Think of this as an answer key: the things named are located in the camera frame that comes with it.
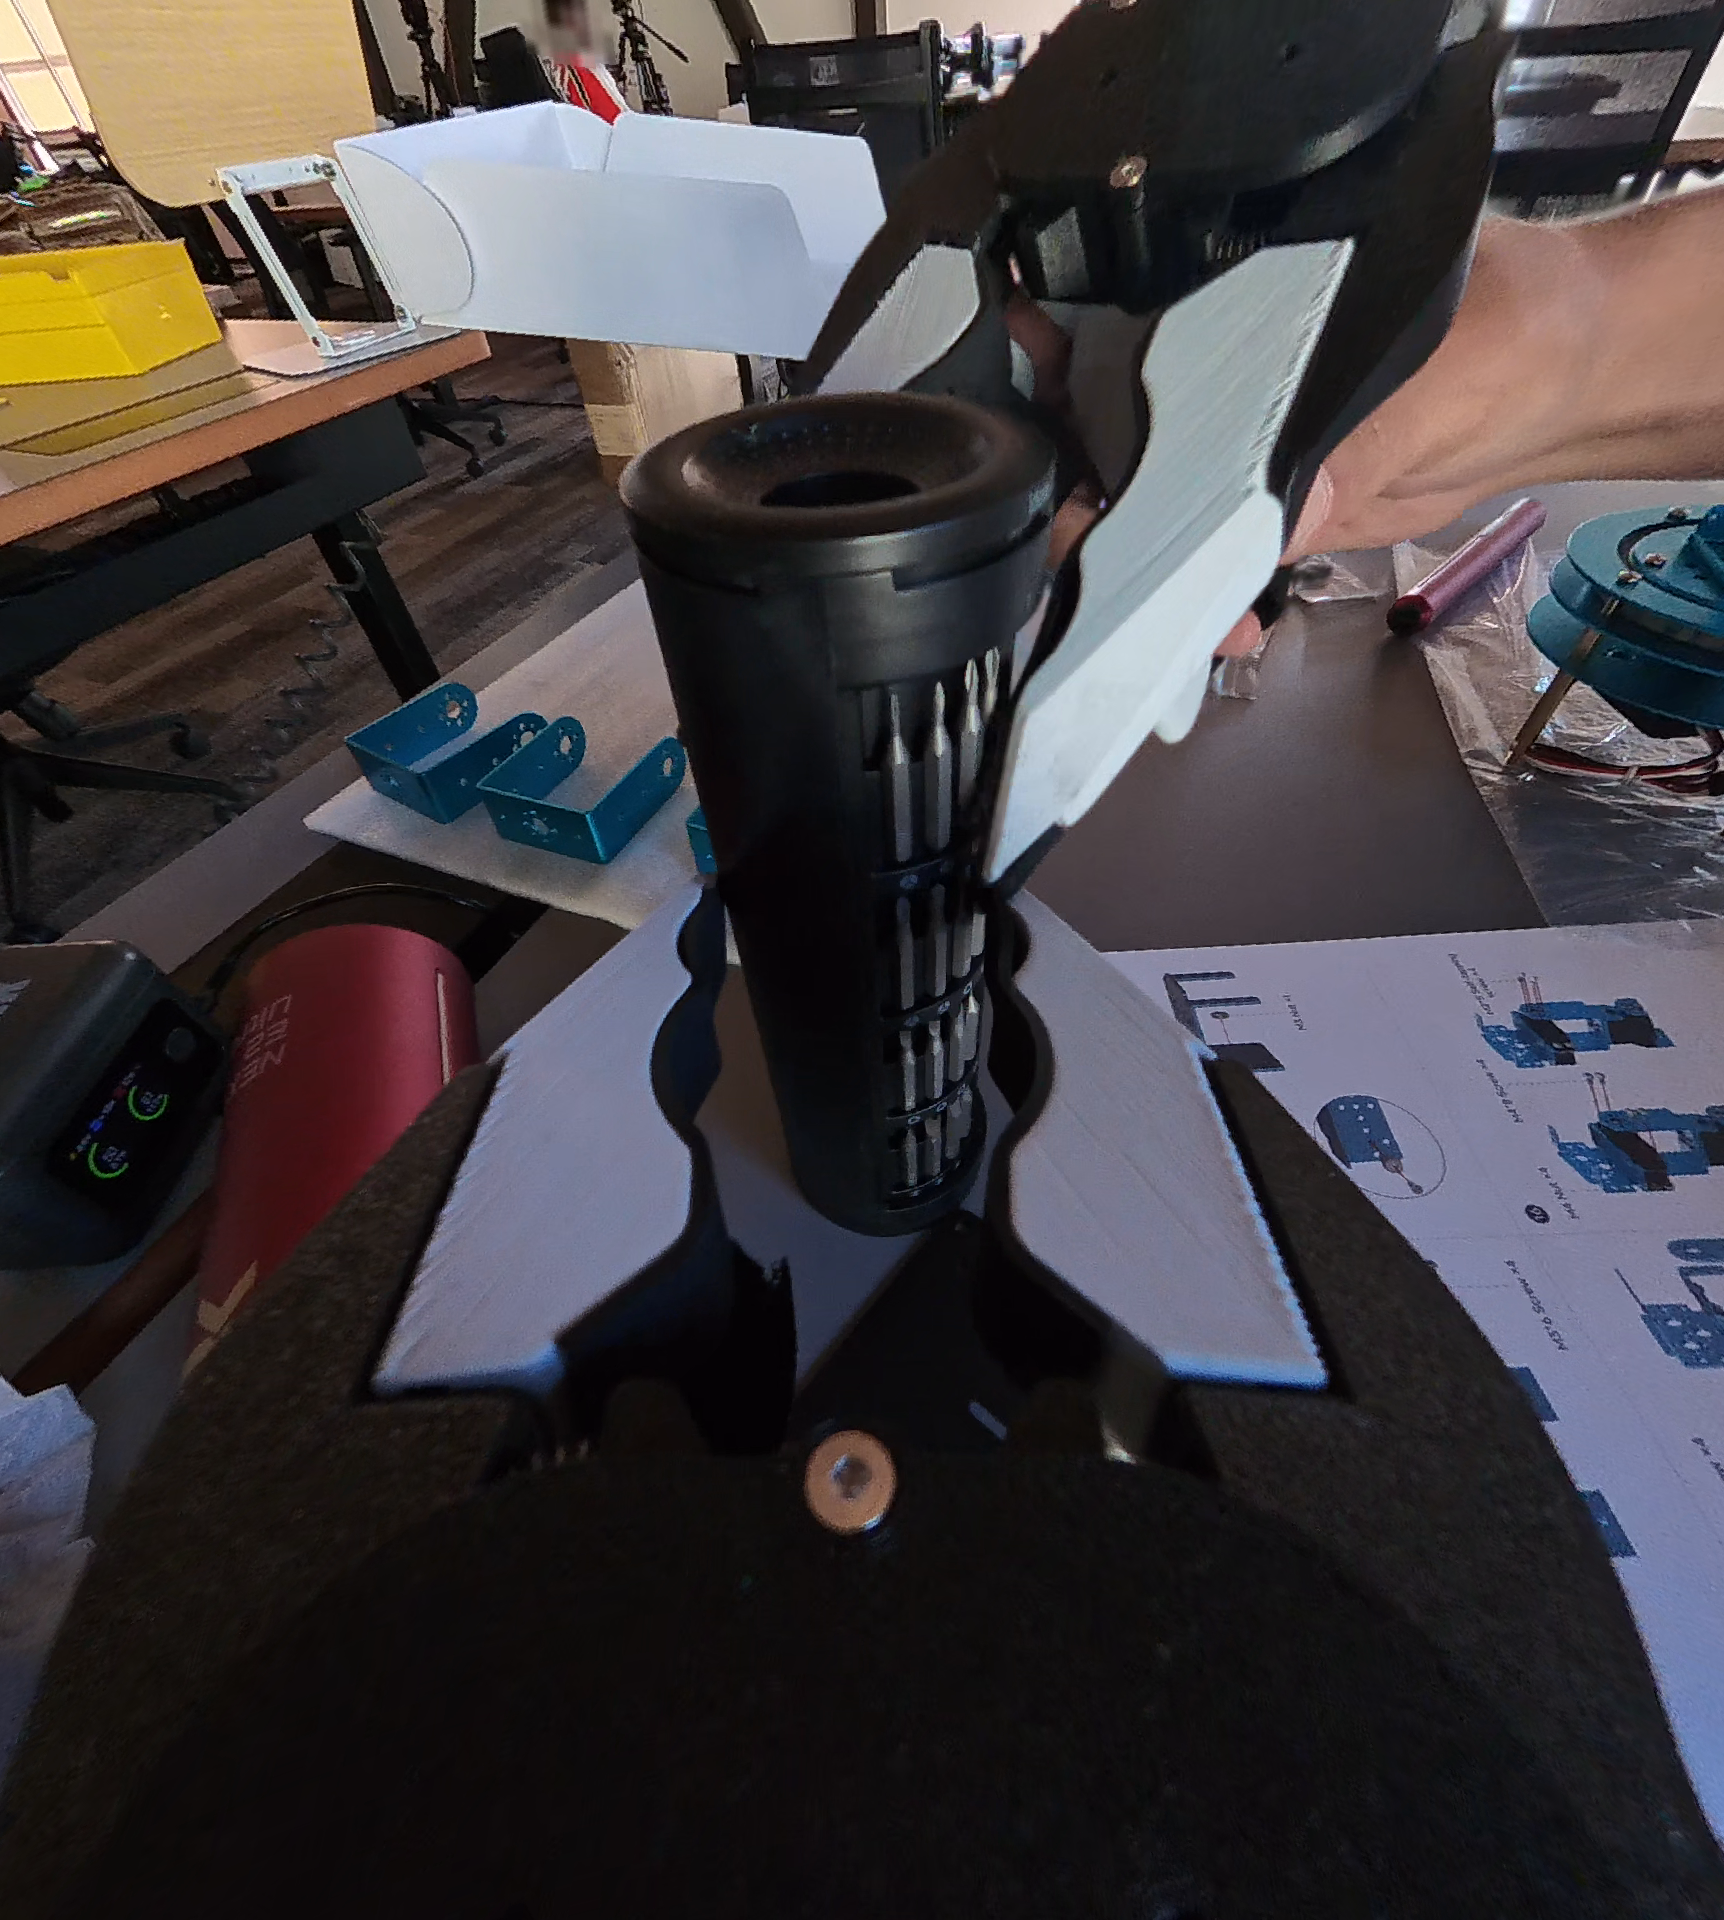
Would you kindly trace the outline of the person's right hand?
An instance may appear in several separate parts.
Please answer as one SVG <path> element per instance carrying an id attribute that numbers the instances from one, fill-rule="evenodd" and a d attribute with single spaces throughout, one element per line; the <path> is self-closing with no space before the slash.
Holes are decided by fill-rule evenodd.
<path id="1" fill-rule="evenodd" d="M 1453 502 L 1442 510 L 1436 491 L 1406 430 L 1365 419 L 1313 474 L 1275 569 L 1422 538 L 1460 514 Z"/>

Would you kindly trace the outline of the black bit holder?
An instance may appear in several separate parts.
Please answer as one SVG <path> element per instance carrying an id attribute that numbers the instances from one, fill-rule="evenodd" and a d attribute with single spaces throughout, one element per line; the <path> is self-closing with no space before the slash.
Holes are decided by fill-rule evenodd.
<path id="1" fill-rule="evenodd" d="M 787 1161 L 837 1226 L 911 1233 L 986 1137 L 978 862 L 1050 448 L 951 395 L 801 395 L 620 495 Z"/>

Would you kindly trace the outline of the white metal stand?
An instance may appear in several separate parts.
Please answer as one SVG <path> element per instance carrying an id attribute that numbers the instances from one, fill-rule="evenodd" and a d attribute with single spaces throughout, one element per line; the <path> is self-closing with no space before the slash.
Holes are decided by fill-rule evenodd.
<path id="1" fill-rule="evenodd" d="M 252 351 L 248 359 L 252 369 L 282 376 L 341 372 L 358 362 L 404 351 L 428 338 L 428 332 L 399 307 L 375 269 L 367 248 L 370 229 L 341 200 L 345 180 L 335 158 L 311 154 L 226 164 L 215 169 L 214 180 L 222 206 L 252 250 L 254 272 L 267 302 L 284 304 L 305 338 L 304 347 Z M 269 216 L 261 214 L 261 203 L 274 195 L 313 185 L 328 188 L 332 202 L 278 203 Z M 304 228 L 313 233 L 323 229 L 340 233 L 354 252 L 360 283 L 370 302 L 370 320 L 330 321 L 310 307 L 313 296 L 325 293 L 328 280 L 313 255 L 304 252 L 304 239 L 297 236 Z"/>

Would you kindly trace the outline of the yellow storage bin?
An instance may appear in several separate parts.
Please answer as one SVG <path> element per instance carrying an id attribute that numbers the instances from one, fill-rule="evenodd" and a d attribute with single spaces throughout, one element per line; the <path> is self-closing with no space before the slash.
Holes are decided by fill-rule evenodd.
<path id="1" fill-rule="evenodd" d="M 0 386 L 140 376 L 222 338 L 177 241 L 0 253 Z"/>

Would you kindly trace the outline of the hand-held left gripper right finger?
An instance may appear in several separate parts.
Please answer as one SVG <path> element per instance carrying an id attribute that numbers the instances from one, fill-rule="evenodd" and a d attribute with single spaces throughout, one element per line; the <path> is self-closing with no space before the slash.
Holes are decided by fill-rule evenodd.
<path id="1" fill-rule="evenodd" d="M 1117 1449 L 1210 1463 L 1191 1380 L 1326 1365 L 1196 1045 L 1027 894 L 991 919 L 984 1341 L 1020 1390 L 1075 1380 Z"/>

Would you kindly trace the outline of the white foam sheet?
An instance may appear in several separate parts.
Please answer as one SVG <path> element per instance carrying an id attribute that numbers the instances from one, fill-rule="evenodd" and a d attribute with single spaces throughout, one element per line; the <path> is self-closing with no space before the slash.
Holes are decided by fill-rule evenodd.
<path id="1" fill-rule="evenodd" d="M 673 697 L 657 652 L 640 646 L 638 633 L 601 636 L 588 655 L 576 655 L 564 643 L 547 646 L 522 669 L 485 687 L 477 725 L 494 728 L 518 712 L 533 712 L 546 721 L 571 716 L 586 729 L 580 767 L 550 793 L 552 801 L 573 808 L 593 806 L 655 742 L 676 737 Z M 676 793 L 607 864 L 501 837 L 484 798 L 457 819 L 437 824 L 362 779 L 305 821 L 372 852 L 392 852 L 515 898 L 633 929 L 646 922 L 667 928 L 693 903 L 699 876 L 685 818 L 695 806 L 692 760 L 685 757 Z"/>

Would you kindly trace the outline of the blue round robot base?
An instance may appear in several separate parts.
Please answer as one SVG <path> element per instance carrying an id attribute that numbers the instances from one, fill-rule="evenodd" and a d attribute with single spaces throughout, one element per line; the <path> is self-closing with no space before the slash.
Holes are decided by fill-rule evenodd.
<path id="1" fill-rule="evenodd" d="M 1541 757 L 1541 734 L 1572 687 L 1583 685 L 1649 737 L 1697 736 L 1695 757 L 1611 769 L 1611 778 L 1697 775 L 1724 793 L 1724 597 L 1716 600 L 1681 559 L 1706 508 L 1662 515 L 1621 511 L 1583 521 L 1528 616 L 1533 647 L 1556 674 L 1515 734 L 1506 766 Z"/>

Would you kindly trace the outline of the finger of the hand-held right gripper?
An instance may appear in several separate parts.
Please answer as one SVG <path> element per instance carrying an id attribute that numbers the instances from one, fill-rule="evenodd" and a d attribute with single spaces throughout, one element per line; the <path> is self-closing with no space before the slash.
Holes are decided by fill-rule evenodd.
<path id="1" fill-rule="evenodd" d="M 993 886 L 1149 734 L 1193 723 L 1215 647 L 1278 566 L 1269 458 L 1352 253 L 1349 238 L 1255 252 L 1156 324 L 1142 452 L 1071 556 L 1071 614 L 1015 697 L 980 860 Z"/>
<path id="2" fill-rule="evenodd" d="M 1036 398 L 1036 372 L 1007 328 L 1014 287 L 1014 266 L 1000 252 L 925 243 L 810 388 L 915 392 L 1022 414 Z"/>

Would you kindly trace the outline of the orange cardboard box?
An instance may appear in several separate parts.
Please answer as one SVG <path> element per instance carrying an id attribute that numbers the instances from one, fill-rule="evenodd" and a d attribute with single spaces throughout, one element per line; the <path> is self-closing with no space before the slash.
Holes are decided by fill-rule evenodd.
<path id="1" fill-rule="evenodd" d="M 883 219 L 850 134 L 529 103 L 335 158 L 423 324 L 797 362 Z"/>

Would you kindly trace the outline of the red cylindrical case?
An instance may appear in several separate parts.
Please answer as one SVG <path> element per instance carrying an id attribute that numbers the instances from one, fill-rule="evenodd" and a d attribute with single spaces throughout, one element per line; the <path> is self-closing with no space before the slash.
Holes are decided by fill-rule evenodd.
<path id="1" fill-rule="evenodd" d="M 415 929 L 330 924 L 250 968 L 184 1369 L 252 1289 L 479 1060 L 461 959 Z"/>

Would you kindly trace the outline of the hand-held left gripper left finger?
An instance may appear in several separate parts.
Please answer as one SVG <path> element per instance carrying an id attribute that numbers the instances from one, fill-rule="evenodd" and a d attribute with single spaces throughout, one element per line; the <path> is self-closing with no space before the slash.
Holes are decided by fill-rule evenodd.
<path id="1" fill-rule="evenodd" d="M 497 1049 L 378 1394 L 593 1394 L 599 1373 L 726 1332 L 728 1230 L 697 1125 L 724 978 L 720 898 L 690 884 Z"/>

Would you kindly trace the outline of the red electric screwdriver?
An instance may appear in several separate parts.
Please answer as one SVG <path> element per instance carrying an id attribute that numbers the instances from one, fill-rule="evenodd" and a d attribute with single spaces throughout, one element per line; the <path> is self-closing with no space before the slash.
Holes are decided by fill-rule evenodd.
<path id="1" fill-rule="evenodd" d="M 1386 611 L 1387 629 L 1395 636 L 1413 636 L 1446 618 L 1495 568 L 1519 556 L 1544 521 L 1546 505 L 1538 498 L 1515 499 L 1392 600 Z"/>

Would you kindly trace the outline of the person's right forearm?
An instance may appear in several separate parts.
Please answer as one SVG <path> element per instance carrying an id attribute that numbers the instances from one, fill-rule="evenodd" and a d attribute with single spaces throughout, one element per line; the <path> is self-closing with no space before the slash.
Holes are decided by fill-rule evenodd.
<path id="1" fill-rule="evenodd" d="M 1497 495 L 1724 477 L 1724 182 L 1569 223 L 1485 222 L 1442 345 L 1354 444 L 1354 539 Z"/>

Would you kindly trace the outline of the small clear screw bag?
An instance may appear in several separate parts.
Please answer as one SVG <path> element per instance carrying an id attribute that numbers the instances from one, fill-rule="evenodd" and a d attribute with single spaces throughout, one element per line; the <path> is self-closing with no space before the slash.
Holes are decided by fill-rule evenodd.
<path id="1" fill-rule="evenodd" d="M 1326 605 L 1372 602 L 1379 588 L 1359 577 L 1341 559 L 1315 553 L 1275 568 L 1267 585 L 1258 594 L 1252 611 L 1258 618 L 1255 643 L 1240 654 L 1217 655 L 1210 672 L 1210 692 L 1222 699 L 1252 702 L 1258 697 L 1258 674 L 1271 629 L 1290 603 Z"/>

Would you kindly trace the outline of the large clear plastic bag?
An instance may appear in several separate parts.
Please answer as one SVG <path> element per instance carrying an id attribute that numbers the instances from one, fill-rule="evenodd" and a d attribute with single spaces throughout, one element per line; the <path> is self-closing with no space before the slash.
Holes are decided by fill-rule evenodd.
<path id="1" fill-rule="evenodd" d="M 1724 796 L 1503 764 L 1553 678 L 1526 631 L 1547 561 L 1530 544 L 1416 641 L 1474 787 L 1547 924 L 1724 922 Z"/>

